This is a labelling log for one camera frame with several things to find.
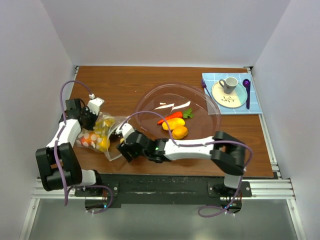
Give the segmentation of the orange fake fruit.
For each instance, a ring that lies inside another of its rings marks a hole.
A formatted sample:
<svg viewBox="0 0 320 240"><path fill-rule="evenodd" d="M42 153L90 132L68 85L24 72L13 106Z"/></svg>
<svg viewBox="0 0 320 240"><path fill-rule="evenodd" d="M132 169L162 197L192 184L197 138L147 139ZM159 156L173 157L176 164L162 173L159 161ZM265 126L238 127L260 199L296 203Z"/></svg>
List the orange fake fruit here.
<svg viewBox="0 0 320 240"><path fill-rule="evenodd" d="M84 147L96 147L96 143L98 142L98 138L100 137L99 134L97 133L85 133L81 138L80 138L80 143Z"/></svg>

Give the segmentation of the clear zip top bag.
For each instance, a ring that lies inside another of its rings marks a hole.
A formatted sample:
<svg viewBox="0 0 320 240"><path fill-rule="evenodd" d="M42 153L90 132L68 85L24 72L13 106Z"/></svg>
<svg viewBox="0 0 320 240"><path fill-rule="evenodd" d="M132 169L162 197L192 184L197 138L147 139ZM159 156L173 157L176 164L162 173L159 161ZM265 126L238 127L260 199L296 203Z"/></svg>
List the clear zip top bag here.
<svg viewBox="0 0 320 240"><path fill-rule="evenodd" d="M80 134L77 136L77 138L75 140L75 144L78 147L90 149L90 150L95 151L97 153L104 154L105 157L110 162L120 158L122 155L117 150L117 146L123 141L123 138L121 137L115 141L110 141L109 137L113 131L116 131L117 127L120 124L122 124L126 118L127 118L126 116L112 116L108 113L101 112L98 115L98 119L95 123L95 127L93 128L93 130L86 130L83 128L82 131L80 132ZM80 138L85 133L96 133L96 134L100 135L100 137L106 136L110 142L110 146L109 146L108 150L106 152L101 152L101 151L97 150L97 147L93 148L91 146L90 147L82 146L80 143Z"/></svg>

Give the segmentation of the dark fake plum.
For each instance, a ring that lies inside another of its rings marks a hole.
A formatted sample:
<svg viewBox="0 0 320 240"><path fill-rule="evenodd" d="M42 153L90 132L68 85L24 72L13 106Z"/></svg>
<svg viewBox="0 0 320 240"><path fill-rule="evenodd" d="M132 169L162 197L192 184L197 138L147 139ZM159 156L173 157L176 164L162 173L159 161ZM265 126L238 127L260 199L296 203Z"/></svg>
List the dark fake plum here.
<svg viewBox="0 0 320 240"><path fill-rule="evenodd" d="M110 141L116 141L120 138L121 138L121 134L117 134L116 131L113 131L109 136Z"/></svg>

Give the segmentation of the yellow fake lemon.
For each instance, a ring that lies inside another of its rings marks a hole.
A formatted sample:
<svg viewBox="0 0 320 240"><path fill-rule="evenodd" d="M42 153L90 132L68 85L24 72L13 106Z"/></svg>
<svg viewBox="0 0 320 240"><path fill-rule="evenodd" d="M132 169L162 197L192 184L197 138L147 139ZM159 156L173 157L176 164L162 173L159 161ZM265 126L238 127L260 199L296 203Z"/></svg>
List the yellow fake lemon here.
<svg viewBox="0 0 320 240"><path fill-rule="evenodd" d="M98 137L96 149L100 152L106 152L110 147L110 141L106 136Z"/></svg>

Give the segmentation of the fake orange carrot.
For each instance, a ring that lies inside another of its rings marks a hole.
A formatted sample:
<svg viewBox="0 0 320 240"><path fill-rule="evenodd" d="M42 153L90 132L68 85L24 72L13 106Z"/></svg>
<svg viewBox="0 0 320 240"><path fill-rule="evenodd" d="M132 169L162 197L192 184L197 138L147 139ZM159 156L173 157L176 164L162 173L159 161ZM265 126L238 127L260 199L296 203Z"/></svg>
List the fake orange carrot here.
<svg viewBox="0 0 320 240"><path fill-rule="evenodd" d="M176 111L174 113L172 113L171 115L168 115L165 117L165 120L169 120L169 119L172 119L172 118L182 118L182 119L192 119L194 117L194 113L192 111L191 108L185 110L185 111Z"/></svg>

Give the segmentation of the yellow fake mango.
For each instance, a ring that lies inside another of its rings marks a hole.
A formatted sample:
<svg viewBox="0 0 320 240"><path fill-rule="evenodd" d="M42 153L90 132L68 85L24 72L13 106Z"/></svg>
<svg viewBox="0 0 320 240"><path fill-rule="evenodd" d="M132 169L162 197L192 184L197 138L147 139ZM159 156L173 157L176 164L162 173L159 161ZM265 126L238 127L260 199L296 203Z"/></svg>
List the yellow fake mango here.
<svg viewBox="0 0 320 240"><path fill-rule="evenodd" d="M168 119L167 121L164 121L161 126L162 129L165 131L170 130L174 130L175 128L179 127L179 126L184 126L185 120L183 118L179 118L179 117L175 117L175 118L171 118Z"/></svg>

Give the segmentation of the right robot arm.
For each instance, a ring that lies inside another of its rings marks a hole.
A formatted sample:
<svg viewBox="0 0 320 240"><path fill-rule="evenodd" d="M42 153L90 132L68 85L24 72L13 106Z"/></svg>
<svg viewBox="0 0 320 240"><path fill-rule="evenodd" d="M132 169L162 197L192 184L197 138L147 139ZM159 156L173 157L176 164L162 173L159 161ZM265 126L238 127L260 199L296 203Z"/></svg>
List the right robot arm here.
<svg viewBox="0 0 320 240"><path fill-rule="evenodd" d="M117 149L128 162L140 156L159 164L182 159L211 160L224 172L223 192L233 197L241 190L247 146L225 132L192 140L152 140L133 128L118 128L115 133L123 138Z"/></svg>

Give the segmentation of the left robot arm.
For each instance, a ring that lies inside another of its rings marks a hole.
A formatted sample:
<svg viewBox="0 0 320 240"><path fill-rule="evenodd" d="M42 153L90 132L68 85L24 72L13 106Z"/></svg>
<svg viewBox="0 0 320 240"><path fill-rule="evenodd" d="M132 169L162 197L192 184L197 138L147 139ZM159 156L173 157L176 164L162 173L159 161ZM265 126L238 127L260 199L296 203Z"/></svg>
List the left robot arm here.
<svg viewBox="0 0 320 240"><path fill-rule="evenodd" d="M92 196L104 190L96 170L81 169L74 152L76 138L82 130L92 130L104 100L97 97L82 106L79 98L65 101L65 110L59 121L58 131L50 143L35 152L43 188L46 191L62 190L64 186L86 186Z"/></svg>

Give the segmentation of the clear pink plastic bowl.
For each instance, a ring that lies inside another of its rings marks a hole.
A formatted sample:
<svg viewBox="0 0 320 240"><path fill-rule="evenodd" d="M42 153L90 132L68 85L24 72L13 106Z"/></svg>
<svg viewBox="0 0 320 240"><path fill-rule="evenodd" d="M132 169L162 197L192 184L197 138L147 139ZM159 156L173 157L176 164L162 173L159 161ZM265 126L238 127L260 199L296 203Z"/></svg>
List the clear pink plastic bowl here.
<svg viewBox="0 0 320 240"><path fill-rule="evenodd" d="M140 129L156 138L195 140L220 130L218 105L202 90L184 83L165 83L150 89L135 106Z"/></svg>

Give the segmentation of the purple plastic fork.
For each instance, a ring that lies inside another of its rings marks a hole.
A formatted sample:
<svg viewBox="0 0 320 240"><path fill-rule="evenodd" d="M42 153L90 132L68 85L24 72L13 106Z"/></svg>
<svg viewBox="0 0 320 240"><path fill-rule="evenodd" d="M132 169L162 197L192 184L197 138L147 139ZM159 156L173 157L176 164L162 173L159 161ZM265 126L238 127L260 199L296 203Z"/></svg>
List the purple plastic fork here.
<svg viewBox="0 0 320 240"><path fill-rule="evenodd" d="M209 91L209 89L207 87L207 84L206 84L206 82L205 82L205 80L203 78L201 79L201 86L205 90L205 93L207 94L207 98L211 99L211 101L216 105L216 108L219 110L219 106L215 102L215 100L214 100L212 94L210 93L210 91Z"/></svg>

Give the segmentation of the cream and teal plate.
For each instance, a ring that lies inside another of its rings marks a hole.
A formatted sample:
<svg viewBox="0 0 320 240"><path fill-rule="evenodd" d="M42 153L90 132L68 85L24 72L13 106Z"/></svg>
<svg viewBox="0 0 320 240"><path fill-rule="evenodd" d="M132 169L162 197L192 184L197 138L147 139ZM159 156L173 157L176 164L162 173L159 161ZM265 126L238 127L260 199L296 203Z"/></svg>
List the cream and teal plate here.
<svg viewBox="0 0 320 240"><path fill-rule="evenodd" d="M216 82L211 88L211 93L213 99L226 108L239 108L244 105L247 100L246 89L241 84L238 84L231 94L226 94L219 82Z"/></svg>

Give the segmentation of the grey mug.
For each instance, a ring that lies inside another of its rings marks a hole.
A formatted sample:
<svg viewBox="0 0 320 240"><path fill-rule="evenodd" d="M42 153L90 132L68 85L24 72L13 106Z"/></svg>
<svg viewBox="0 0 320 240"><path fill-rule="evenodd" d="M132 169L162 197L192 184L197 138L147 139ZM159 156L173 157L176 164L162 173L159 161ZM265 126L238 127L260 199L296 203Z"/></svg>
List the grey mug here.
<svg viewBox="0 0 320 240"><path fill-rule="evenodd" d="M225 94L231 94L238 85L238 80L235 77L227 77L226 79L220 79L219 84Z"/></svg>

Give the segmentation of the blue checked placemat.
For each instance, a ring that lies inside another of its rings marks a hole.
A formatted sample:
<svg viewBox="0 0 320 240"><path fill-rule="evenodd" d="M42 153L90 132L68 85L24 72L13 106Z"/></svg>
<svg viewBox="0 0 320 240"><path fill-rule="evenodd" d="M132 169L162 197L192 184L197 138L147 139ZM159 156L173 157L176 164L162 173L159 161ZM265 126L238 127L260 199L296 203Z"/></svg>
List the blue checked placemat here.
<svg viewBox="0 0 320 240"><path fill-rule="evenodd" d="M237 79L237 86L230 94L222 88L222 81ZM203 73L204 93L213 99L222 115L260 115L260 107L250 73Z"/></svg>

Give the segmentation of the purple plastic spoon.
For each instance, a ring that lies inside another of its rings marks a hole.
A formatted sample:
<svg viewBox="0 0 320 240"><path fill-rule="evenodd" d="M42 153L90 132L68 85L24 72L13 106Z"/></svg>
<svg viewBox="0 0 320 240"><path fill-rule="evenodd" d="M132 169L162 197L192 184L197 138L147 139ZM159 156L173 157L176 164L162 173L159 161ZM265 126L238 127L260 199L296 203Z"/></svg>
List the purple plastic spoon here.
<svg viewBox="0 0 320 240"><path fill-rule="evenodd" d="M244 79L242 81L243 86L245 87L246 93L247 93L247 100L246 100L246 108L250 109L250 92L251 92L251 82L249 79Z"/></svg>

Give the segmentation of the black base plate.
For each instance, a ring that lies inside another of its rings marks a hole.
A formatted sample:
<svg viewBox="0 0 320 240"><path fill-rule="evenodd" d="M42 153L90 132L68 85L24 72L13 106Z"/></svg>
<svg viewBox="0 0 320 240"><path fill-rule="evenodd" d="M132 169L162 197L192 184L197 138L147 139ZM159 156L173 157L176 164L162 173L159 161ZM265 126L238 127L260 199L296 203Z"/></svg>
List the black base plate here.
<svg viewBox="0 0 320 240"><path fill-rule="evenodd" d="M102 174L97 187L77 189L76 197L85 198L85 207L102 208L110 204L204 205L240 209L243 197L251 197L248 181L234 188L223 177Z"/></svg>

